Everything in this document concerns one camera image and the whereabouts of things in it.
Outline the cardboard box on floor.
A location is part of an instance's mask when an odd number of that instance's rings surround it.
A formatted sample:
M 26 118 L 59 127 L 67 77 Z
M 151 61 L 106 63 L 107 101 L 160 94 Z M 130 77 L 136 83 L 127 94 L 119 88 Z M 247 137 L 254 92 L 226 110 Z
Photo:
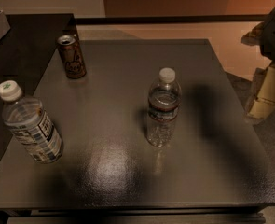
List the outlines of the cardboard box on floor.
M 275 62 L 266 69 L 254 72 L 244 117 L 249 123 L 258 124 L 275 110 Z

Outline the dark object right edge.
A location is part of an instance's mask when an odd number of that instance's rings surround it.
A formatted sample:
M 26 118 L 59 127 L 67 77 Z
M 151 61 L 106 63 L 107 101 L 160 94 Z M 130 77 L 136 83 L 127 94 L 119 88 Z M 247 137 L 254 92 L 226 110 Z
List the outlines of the dark object right edge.
M 266 18 L 241 38 L 247 46 L 258 46 L 264 57 L 275 62 L 275 7 Z

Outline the brown drink can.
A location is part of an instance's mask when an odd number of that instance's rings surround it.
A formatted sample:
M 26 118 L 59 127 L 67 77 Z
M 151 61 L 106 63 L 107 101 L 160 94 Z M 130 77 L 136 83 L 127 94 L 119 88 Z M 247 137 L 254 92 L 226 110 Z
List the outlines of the brown drink can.
M 57 39 L 57 48 L 69 78 L 77 79 L 86 75 L 81 47 L 75 35 L 60 36 Z

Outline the clear water bottle white cap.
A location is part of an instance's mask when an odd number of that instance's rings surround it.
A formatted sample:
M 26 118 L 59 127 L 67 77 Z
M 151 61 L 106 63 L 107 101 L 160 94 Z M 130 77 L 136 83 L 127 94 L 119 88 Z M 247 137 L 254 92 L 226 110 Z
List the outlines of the clear water bottle white cap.
M 162 68 L 148 93 L 148 142 L 155 147 L 168 145 L 173 137 L 182 99 L 181 86 L 172 68 Z

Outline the labelled plastic bottle white cap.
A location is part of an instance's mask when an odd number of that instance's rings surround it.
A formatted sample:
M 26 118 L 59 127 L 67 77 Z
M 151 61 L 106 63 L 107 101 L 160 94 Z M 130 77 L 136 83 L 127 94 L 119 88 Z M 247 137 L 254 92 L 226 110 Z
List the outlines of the labelled plastic bottle white cap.
M 4 124 L 28 154 L 38 163 L 55 162 L 62 155 L 63 143 L 42 102 L 25 96 L 14 80 L 0 84 L 0 98 Z

